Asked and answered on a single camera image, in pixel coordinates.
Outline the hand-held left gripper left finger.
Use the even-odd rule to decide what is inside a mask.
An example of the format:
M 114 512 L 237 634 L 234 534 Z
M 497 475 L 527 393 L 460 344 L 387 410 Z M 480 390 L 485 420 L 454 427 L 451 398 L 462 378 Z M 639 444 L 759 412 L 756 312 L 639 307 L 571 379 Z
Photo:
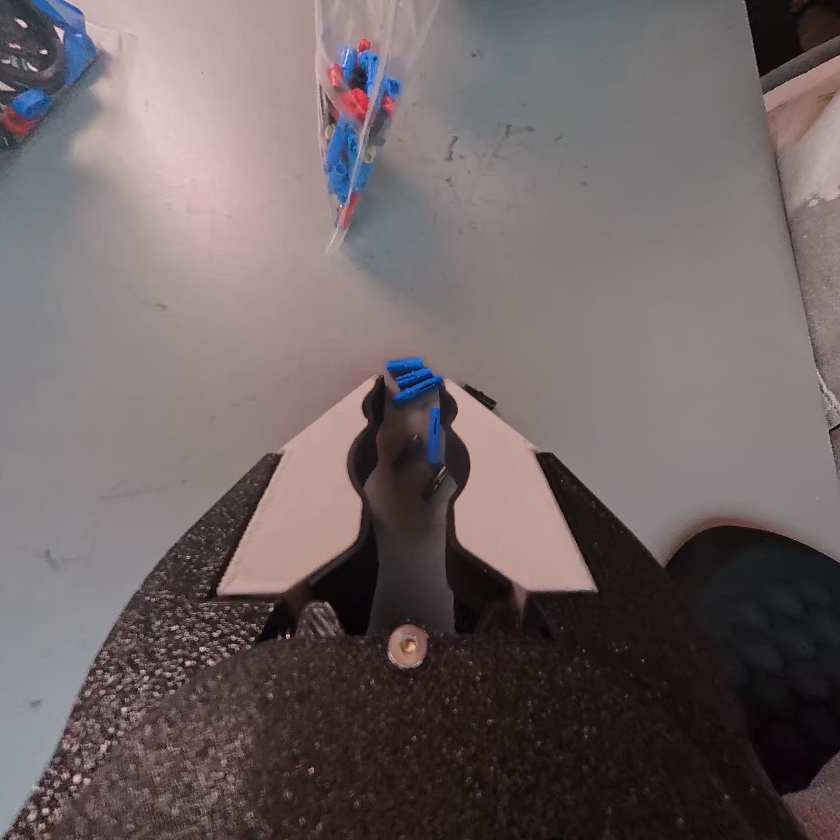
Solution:
M 346 634 L 367 634 L 380 560 L 365 484 L 386 395 L 383 376 L 363 381 L 280 449 L 217 598 L 273 602 L 294 624 L 326 602 Z

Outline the blue and black toy vehicle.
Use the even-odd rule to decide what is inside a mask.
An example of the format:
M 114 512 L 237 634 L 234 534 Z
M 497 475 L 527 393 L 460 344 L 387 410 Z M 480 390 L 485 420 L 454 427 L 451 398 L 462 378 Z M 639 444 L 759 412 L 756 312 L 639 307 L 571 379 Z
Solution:
M 73 3 L 1 2 L 2 165 L 97 60 L 86 17 Z

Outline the long blue toy pin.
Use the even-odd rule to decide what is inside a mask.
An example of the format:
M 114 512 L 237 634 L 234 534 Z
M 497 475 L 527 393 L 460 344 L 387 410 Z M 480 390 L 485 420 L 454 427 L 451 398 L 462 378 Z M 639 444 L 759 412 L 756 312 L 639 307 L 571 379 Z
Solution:
M 424 398 L 427 394 L 436 392 L 436 390 L 443 383 L 444 378 L 435 374 L 426 380 L 420 381 L 414 385 L 409 385 L 405 390 L 396 393 L 392 397 L 392 404 L 395 406 L 403 406 L 414 401 Z

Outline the clear bag of toy pieces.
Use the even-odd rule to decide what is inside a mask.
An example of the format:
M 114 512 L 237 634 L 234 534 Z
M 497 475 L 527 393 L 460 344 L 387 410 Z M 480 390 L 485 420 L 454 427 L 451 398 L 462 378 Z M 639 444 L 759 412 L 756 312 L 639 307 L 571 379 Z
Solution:
M 327 253 L 350 230 L 411 90 L 439 1 L 315 1 L 318 147 L 333 210 Z

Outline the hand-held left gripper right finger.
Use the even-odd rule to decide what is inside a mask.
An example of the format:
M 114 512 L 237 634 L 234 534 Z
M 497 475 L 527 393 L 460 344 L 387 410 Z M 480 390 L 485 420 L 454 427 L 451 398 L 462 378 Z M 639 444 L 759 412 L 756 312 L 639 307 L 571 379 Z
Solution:
M 439 393 L 446 483 L 445 577 L 455 634 L 487 610 L 522 620 L 540 597 L 598 588 L 543 467 L 544 453 L 450 379 Z

